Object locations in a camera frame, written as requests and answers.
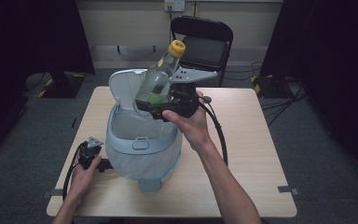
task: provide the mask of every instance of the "yellow bottle cap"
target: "yellow bottle cap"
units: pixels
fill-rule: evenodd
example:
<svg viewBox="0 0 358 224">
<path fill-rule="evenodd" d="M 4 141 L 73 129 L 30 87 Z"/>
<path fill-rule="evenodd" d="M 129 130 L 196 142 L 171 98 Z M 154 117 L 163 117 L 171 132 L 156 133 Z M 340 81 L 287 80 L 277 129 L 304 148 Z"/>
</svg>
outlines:
<svg viewBox="0 0 358 224">
<path fill-rule="evenodd" d="M 168 52 L 176 58 L 180 58 L 185 53 L 186 46 L 180 40 L 173 40 L 173 42 L 168 47 Z"/>
</svg>

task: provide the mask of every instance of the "forearm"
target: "forearm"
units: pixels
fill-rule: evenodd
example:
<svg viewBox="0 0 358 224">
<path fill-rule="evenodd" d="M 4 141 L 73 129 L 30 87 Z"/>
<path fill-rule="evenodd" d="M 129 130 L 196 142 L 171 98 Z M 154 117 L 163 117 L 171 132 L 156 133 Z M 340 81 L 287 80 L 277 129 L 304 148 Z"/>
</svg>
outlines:
<svg viewBox="0 0 358 224">
<path fill-rule="evenodd" d="M 77 206 L 80 200 L 75 194 L 68 193 L 63 201 L 57 216 L 54 218 L 53 224 L 72 223 Z"/>
<path fill-rule="evenodd" d="M 198 153 L 225 223 L 260 223 L 254 203 L 228 170 L 214 143 L 205 144 Z"/>
</svg>

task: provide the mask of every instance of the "hand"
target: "hand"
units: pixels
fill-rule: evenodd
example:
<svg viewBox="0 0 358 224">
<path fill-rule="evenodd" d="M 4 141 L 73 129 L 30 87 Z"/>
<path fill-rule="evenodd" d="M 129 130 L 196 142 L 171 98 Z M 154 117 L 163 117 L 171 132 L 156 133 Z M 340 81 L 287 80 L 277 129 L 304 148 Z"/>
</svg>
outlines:
<svg viewBox="0 0 358 224">
<path fill-rule="evenodd" d="M 76 157 L 75 164 L 78 165 L 72 172 L 71 188 L 69 189 L 68 195 L 74 194 L 78 200 L 83 197 L 86 191 L 90 188 L 92 176 L 94 175 L 96 167 L 101 162 L 101 159 L 100 155 L 96 156 L 94 160 L 92 160 L 89 169 L 85 170 L 78 164 L 78 156 Z"/>
<path fill-rule="evenodd" d="M 200 97 L 203 97 L 202 92 L 197 91 L 197 94 Z M 164 110 L 162 116 L 178 126 L 191 147 L 197 152 L 200 152 L 207 144 L 212 143 L 212 139 L 208 132 L 206 113 L 200 106 L 196 113 L 188 119 L 170 110 Z"/>
</svg>

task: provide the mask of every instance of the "black folding chair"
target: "black folding chair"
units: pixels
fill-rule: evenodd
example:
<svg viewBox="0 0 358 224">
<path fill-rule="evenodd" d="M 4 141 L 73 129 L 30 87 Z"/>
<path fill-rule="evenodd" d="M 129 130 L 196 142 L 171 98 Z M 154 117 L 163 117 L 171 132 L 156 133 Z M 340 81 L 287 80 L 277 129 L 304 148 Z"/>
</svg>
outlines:
<svg viewBox="0 0 358 224">
<path fill-rule="evenodd" d="M 179 64 L 183 67 L 220 72 L 218 87 L 222 86 L 234 34 L 221 21 L 181 16 L 172 20 L 173 39 L 183 35 L 185 54 Z"/>
</svg>

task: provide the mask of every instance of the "right hand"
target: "right hand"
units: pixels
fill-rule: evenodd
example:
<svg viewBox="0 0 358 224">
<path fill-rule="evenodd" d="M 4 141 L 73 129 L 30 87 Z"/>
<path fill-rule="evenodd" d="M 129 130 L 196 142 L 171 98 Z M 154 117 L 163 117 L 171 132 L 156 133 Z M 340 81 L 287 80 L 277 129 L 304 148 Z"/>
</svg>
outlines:
<svg viewBox="0 0 358 224">
<path fill-rule="evenodd" d="M 200 97 L 203 97 L 202 92 L 197 91 Z M 185 138 L 190 143 L 191 147 L 200 152 L 212 143 L 208 132 L 208 124 L 206 121 L 206 113 L 200 106 L 196 113 L 190 118 L 184 118 L 171 110 L 164 110 L 162 115 L 172 123 L 178 126 L 179 130 L 185 135 Z"/>
</svg>

